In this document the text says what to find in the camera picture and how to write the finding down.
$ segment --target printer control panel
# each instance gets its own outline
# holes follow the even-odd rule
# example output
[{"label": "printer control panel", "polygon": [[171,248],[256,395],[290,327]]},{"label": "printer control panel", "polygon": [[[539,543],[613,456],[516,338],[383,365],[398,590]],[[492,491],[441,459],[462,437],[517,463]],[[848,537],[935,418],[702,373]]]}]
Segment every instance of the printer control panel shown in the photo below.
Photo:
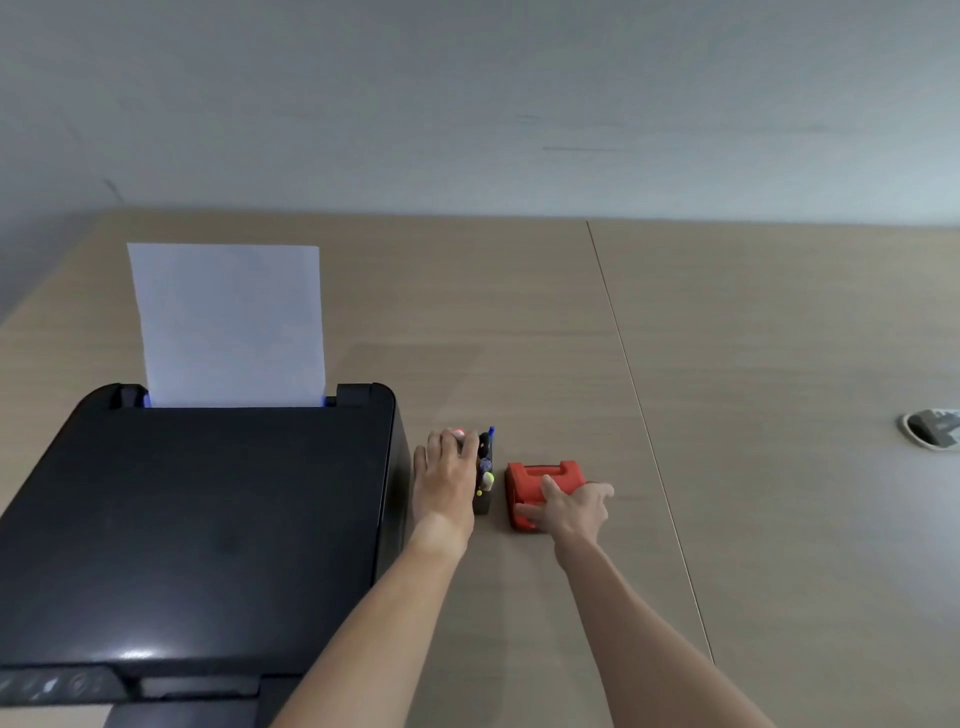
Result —
[{"label": "printer control panel", "polygon": [[0,669],[0,706],[122,703],[120,678],[104,666]]}]

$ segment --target wall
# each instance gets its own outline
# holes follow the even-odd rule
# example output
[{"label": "wall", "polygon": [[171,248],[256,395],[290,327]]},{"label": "wall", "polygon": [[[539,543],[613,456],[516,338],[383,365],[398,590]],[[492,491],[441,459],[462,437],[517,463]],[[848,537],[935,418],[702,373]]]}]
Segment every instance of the wall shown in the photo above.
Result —
[{"label": "wall", "polygon": [[951,0],[7,0],[0,221],[954,224],[958,30]]}]

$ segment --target printer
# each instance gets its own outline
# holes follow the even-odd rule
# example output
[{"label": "printer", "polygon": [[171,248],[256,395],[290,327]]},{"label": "printer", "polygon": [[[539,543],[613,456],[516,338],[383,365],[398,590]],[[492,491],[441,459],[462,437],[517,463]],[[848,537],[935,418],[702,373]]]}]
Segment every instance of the printer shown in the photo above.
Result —
[{"label": "printer", "polygon": [[402,548],[394,393],[318,407],[87,395],[0,517],[0,706],[266,726]]}]

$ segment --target sheet of paper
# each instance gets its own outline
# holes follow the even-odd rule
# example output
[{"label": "sheet of paper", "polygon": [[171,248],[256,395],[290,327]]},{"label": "sheet of paper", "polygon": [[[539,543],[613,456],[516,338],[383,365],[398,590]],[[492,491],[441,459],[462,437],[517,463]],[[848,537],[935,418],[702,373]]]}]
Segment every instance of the sheet of paper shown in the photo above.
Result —
[{"label": "sheet of paper", "polygon": [[320,406],[320,251],[128,243],[154,407]]}]

